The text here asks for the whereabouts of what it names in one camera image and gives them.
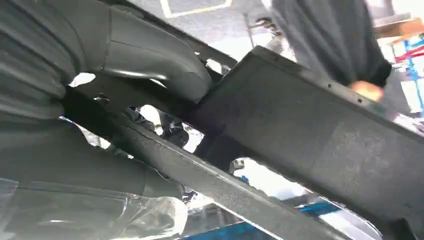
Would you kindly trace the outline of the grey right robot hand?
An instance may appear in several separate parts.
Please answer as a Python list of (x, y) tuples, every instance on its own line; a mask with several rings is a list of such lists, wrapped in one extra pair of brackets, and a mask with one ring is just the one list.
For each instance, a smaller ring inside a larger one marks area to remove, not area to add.
[(162, 81), (190, 102), (212, 86), (182, 40), (99, 0), (0, 3), (0, 176), (182, 199), (182, 186), (145, 164), (90, 145), (62, 119), (80, 73)]

